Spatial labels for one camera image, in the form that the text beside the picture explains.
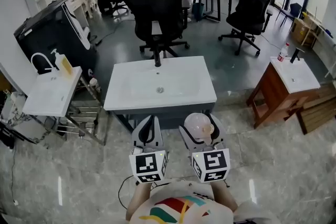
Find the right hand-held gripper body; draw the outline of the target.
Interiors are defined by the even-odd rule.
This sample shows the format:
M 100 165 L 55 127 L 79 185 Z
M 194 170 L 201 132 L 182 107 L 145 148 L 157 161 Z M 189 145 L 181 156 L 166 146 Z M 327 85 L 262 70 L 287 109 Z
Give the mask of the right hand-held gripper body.
M 229 149 L 223 141 L 211 145 L 188 143 L 191 167 L 201 183 L 225 180 L 230 170 Z

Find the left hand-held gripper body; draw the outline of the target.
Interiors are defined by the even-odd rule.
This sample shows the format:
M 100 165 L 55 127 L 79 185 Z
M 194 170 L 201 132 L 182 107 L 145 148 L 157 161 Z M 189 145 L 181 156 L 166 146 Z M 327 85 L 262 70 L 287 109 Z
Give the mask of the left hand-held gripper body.
M 129 160 L 133 176 L 140 184 L 159 182 L 165 178 L 169 153 L 165 150 L 162 138 L 149 143 L 133 139 Z

